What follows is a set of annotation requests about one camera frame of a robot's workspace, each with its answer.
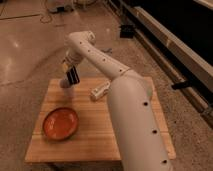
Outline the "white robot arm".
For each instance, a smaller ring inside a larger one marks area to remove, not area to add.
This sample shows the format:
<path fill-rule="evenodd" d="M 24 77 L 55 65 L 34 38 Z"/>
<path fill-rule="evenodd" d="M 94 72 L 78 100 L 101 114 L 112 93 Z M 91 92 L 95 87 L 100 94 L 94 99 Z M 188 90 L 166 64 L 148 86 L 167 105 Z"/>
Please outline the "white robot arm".
<path fill-rule="evenodd" d="M 67 44 L 62 66 L 70 86 L 80 82 L 77 65 L 84 59 L 110 80 L 107 106 L 124 171 L 173 171 L 152 109 L 152 86 L 136 71 L 97 49 L 91 31 L 70 33 Z"/>

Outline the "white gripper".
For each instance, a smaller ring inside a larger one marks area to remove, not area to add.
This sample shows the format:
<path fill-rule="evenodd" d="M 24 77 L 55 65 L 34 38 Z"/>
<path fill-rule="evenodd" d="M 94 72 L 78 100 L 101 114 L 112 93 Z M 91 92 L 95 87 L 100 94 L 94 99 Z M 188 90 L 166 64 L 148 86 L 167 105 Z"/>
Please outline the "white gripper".
<path fill-rule="evenodd" d="M 80 64 L 82 61 L 82 56 L 78 53 L 67 50 L 66 55 L 62 60 L 62 69 L 64 71 L 68 71 L 66 73 L 69 84 L 73 85 L 74 83 L 79 83 L 80 79 L 76 70 L 76 67 L 78 64 Z"/>

